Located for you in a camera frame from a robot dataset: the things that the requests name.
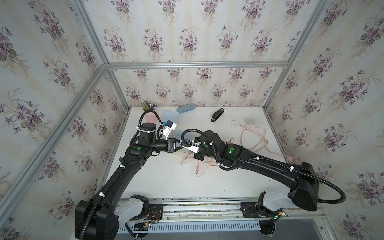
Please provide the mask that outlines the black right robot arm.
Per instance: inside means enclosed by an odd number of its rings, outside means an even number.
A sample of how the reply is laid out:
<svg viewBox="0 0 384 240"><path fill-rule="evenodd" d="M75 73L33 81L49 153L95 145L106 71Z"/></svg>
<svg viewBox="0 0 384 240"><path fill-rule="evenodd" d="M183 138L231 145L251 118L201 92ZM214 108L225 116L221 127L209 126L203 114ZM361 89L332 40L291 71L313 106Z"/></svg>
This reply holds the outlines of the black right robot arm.
<svg viewBox="0 0 384 240"><path fill-rule="evenodd" d="M181 146L194 153L194 159L213 158L223 171L236 169L248 170L288 187L289 192L282 199L289 206L315 212L318 204L341 204L346 200L345 192L335 184L319 178L311 164L302 162L300 165L288 164L256 154L237 144L226 144L217 133L211 130L202 132L187 129L182 132ZM320 199L319 187L326 185L339 193L333 200Z"/></svg>

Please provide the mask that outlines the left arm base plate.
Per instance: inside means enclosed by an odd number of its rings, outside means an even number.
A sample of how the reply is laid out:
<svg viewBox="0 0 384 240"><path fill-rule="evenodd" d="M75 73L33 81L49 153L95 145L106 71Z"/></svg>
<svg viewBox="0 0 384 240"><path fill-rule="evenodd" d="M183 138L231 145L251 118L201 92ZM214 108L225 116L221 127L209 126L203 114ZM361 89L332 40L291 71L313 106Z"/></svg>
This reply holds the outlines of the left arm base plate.
<svg viewBox="0 0 384 240"><path fill-rule="evenodd" d="M159 221L163 218L163 204L149 204L148 207L144 207L142 213L136 217L132 217L129 221Z"/></svg>

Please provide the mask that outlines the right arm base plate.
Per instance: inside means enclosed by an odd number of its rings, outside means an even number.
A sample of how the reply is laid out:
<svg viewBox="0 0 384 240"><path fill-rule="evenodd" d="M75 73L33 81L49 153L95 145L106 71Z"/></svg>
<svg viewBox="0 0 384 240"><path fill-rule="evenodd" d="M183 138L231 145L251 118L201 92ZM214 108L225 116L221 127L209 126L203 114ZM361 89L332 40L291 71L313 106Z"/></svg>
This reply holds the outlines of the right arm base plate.
<svg viewBox="0 0 384 240"><path fill-rule="evenodd" d="M278 219L283 212L283 209L271 211L259 202L242 202L240 210L244 218L267 218L273 220Z"/></svg>

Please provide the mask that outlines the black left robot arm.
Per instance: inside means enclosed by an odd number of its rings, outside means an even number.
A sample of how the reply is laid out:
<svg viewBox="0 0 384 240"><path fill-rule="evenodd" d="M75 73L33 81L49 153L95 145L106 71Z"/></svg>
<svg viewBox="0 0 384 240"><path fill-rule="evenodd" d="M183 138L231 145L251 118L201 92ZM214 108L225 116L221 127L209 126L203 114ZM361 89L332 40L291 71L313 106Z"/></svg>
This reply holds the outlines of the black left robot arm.
<svg viewBox="0 0 384 240"><path fill-rule="evenodd" d="M126 214L116 212L117 204L134 175L144 166L154 152L174 153L180 148L177 139L169 136L176 128L172 121L157 118L160 126L144 123L145 111L138 122L120 164L101 189L89 201L80 201L75 208L75 238L78 240L113 240L119 227L137 216L146 216L149 211L148 198L134 195L125 207Z"/></svg>

